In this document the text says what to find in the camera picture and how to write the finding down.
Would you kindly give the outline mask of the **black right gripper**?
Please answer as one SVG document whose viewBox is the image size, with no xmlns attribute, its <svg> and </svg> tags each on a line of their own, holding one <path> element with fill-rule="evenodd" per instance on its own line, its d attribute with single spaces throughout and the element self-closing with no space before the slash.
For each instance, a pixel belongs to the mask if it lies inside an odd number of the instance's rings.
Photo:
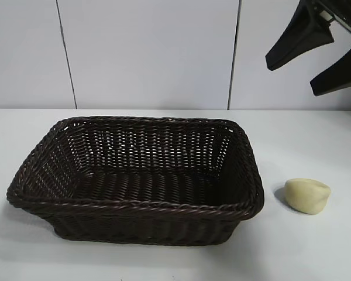
<svg viewBox="0 0 351 281">
<path fill-rule="evenodd" d="M 330 23 L 320 15 L 323 10 L 351 34 L 351 0 L 299 1 L 285 31 L 266 54 L 269 70 L 276 70 L 312 49 L 334 42 Z M 351 49 L 313 78 L 310 85 L 314 96 L 351 87 Z"/>
</svg>

